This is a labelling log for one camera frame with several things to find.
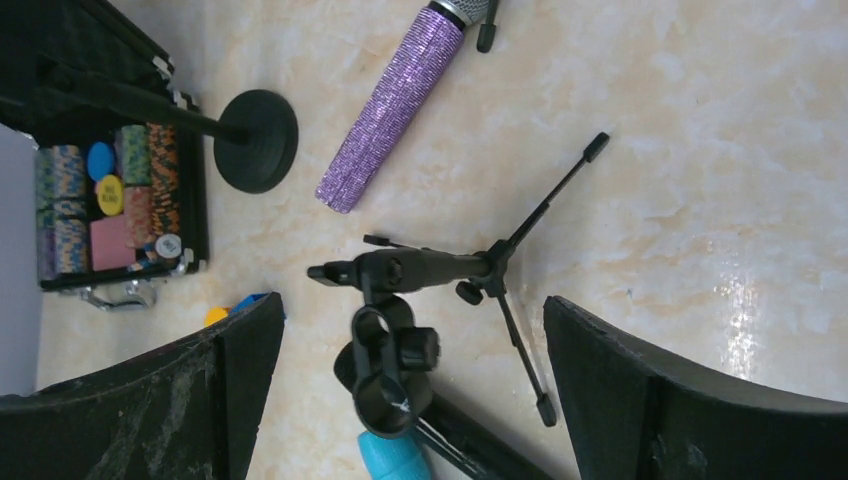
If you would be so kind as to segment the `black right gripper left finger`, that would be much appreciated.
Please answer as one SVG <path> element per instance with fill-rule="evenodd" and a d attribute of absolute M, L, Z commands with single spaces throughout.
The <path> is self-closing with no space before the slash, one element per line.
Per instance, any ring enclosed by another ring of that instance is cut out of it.
<path fill-rule="evenodd" d="M 270 293 L 191 335 L 1 399 L 5 479 L 243 479 L 285 326 Z"/>

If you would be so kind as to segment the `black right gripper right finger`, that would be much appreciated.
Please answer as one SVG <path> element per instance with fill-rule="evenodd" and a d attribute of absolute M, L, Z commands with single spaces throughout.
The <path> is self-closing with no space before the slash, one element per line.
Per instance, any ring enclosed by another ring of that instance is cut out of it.
<path fill-rule="evenodd" d="M 705 367 L 559 297 L 548 356 L 584 479 L 843 479 L 847 406 Z"/>

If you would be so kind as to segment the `black tripod microphone stand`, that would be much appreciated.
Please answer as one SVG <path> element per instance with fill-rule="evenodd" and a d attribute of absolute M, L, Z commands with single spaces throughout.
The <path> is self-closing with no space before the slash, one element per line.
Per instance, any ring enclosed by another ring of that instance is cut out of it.
<path fill-rule="evenodd" d="M 478 305 L 485 297 L 497 300 L 510 341 L 536 395 L 540 418 L 547 427 L 556 424 L 553 403 L 541 386 L 508 305 L 505 275 L 518 246 L 553 200 L 582 167 L 597 158 L 609 140 L 608 133 L 598 133 L 578 162 L 512 235 L 497 240 L 485 251 L 457 255 L 400 245 L 371 235 L 364 240 L 374 245 L 373 251 L 351 261 L 333 261 L 308 269 L 308 277 L 318 283 L 352 287 L 363 295 L 364 304 L 351 319 L 351 396 L 359 420 L 368 431 L 381 438 L 399 438 L 414 427 L 431 404 L 433 391 L 428 374 L 439 363 L 439 336 L 432 328 L 416 326 L 412 309 L 402 297 L 450 283 L 457 285 L 457 295 L 468 304 Z"/>

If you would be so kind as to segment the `teal blue microphone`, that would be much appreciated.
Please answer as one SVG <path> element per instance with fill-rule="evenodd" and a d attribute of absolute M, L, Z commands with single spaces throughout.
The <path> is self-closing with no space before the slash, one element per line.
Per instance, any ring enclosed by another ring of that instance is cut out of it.
<path fill-rule="evenodd" d="M 357 437 L 359 451 L 373 480 L 430 480 L 429 464 L 412 435 L 385 439 L 371 432 Z"/>

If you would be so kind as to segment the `purple glitter microphone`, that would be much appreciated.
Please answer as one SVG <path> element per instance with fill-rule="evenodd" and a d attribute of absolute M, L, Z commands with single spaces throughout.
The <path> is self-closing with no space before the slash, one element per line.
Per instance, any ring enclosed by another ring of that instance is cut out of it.
<path fill-rule="evenodd" d="M 354 209 L 460 50 L 466 29 L 481 25 L 487 2 L 430 1 L 420 9 L 316 187 L 319 201 L 343 214 Z"/>

